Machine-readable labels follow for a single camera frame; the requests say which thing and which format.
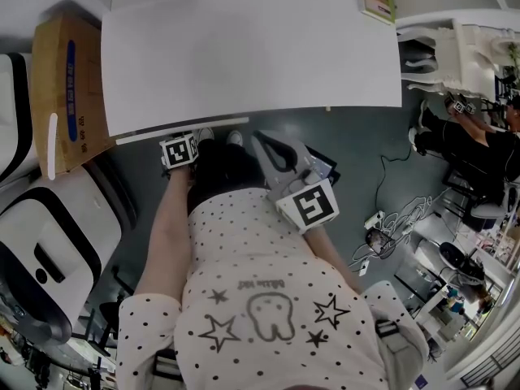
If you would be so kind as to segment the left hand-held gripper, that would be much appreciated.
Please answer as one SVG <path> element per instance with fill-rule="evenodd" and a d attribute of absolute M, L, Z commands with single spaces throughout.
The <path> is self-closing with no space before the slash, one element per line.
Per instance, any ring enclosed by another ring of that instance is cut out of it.
<path fill-rule="evenodd" d="M 190 171 L 195 168 L 198 160 L 198 144 L 193 132 L 174 135 L 160 141 L 162 176 L 170 177 L 171 171 L 180 167 L 187 167 Z"/>

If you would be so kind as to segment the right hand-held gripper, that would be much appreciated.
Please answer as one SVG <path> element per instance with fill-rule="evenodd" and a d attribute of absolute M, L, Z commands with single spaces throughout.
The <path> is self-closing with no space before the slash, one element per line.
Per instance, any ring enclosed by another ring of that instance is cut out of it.
<path fill-rule="evenodd" d="M 282 132 L 256 130 L 251 144 L 270 189 L 270 201 L 299 233 L 339 214 L 332 189 L 340 179 L 336 162 Z"/>

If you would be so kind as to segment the white desk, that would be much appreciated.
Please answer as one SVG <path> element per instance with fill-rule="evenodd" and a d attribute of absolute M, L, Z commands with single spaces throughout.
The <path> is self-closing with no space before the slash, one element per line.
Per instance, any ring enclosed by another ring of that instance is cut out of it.
<path fill-rule="evenodd" d="M 221 115 L 401 105 L 396 30 L 358 0 L 110 0 L 109 133 Z"/>

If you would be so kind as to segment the person's left forearm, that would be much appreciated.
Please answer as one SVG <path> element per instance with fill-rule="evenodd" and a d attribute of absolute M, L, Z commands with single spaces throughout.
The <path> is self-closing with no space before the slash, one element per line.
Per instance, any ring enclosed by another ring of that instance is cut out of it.
<path fill-rule="evenodd" d="M 189 177 L 188 167 L 170 173 L 154 217 L 145 268 L 135 294 L 162 294 L 181 301 L 192 257 L 187 207 Z"/>

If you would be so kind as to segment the person's right forearm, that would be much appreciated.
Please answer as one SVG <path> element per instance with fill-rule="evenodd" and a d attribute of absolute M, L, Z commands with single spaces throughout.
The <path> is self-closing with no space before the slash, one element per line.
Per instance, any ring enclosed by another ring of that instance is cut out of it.
<path fill-rule="evenodd" d="M 310 229 L 303 235 L 303 237 L 316 257 L 328 262 L 339 271 L 346 284 L 355 293 L 361 293 L 362 290 L 358 285 L 356 277 L 348 268 L 343 258 L 339 255 L 323 226 Z"/>

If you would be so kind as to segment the person's black trousers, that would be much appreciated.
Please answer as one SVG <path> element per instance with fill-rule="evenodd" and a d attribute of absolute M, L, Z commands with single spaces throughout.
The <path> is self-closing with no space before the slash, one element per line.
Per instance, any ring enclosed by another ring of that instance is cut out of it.
<path fill-rule="evenodd" d="M 206 200 L 240 189 L 263 188 L 258 160 L 237 144 L 205 139 L 199 144 L 194 184 L 188 192 L 188 212 Z"/>

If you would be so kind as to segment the person's white dotted shirt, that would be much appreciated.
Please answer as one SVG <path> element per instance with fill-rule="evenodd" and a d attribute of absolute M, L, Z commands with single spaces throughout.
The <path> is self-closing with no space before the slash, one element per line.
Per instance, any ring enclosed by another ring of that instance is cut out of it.
<path fill-rule="evenodd" d="M 133 294 L 119 309 L 119 390 L 152 390 L 169 350 L 186 390 L 410 390 L 428 346 L 391 284 L 355 293 L 260 188 L 191 213 L 181 301 Z"/>

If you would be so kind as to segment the white power strip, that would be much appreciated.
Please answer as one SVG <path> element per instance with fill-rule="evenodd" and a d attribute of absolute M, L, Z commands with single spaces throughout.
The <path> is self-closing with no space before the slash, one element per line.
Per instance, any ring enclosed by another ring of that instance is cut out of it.
<path fill-rule="evenodd" d="M 384 219 L 385 213 L 379 210 L 365 221 L 364 228 L 366 230 L 370 230 L 376 226 L 381 226 L 381 223 L 384 221 Z"/>

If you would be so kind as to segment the brown cardboard box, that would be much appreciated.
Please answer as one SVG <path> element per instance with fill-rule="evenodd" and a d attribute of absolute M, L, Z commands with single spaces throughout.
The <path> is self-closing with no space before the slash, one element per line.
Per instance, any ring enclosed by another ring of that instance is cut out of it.
<path fill-rule="evenodd" d="M 36 27 L 29 88 L 41 172 L 69 172 L 114 145 L 102 92 L 101 32 L 59 15 Z"/>

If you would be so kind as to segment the white and black mobile robot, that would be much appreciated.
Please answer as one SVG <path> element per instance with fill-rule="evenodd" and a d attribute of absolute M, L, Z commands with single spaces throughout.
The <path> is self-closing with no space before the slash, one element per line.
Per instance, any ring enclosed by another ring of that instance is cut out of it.
<path fill-rule="evenodd" d="M 104 162 L 33 181 L 0 210 L 0 315 L 36 345 L 67 343 L 136 222 L 131 198 Z"/>
<path fill-rule="evenodd" d="M 32 55 L 0 54 L 0 187 L 38 167 L 29 97 Z"/>

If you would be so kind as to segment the black office chair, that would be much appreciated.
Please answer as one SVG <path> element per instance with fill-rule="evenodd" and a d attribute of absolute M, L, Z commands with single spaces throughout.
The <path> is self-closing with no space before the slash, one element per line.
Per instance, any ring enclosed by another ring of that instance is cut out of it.
<path fill-rule="evenodd" d="M 119 276 L 118 265 L 113 266 L 110 273 L 113 280 L 120 286 L 116 300 L 102 303 L 98 310 L 92 308 L 88 315 L 81 315 L 76 325 L 84 327 L 84 331 L 81 333 L 74 331 L 71 335 L 72 338 L 84 340 L 97 353 L 107 358 L 111 356 L 107 349 L 114 348 L 114 346 L 109 345 L 109 340 L 117 341 L 119 338 L 119 308 L 123 300 L 134 293 L 134 289 Z M 97 313 L 100 313 L 105 321 L 105 327 L 102 329 L 99 339 L 95 337 L 93 330 L 94 318 Z"/>

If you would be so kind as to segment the black railing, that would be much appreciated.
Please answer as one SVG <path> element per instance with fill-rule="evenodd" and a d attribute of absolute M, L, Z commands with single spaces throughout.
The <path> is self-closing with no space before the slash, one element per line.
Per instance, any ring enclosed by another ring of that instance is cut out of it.
<path fill-rule="evenodd" d="M 483 384 L 498 375 L 518 357 L 520 357 L 520 339 L 504 343 L 473 370 L 463 375 L 461 381 L 467 388 Z"/>

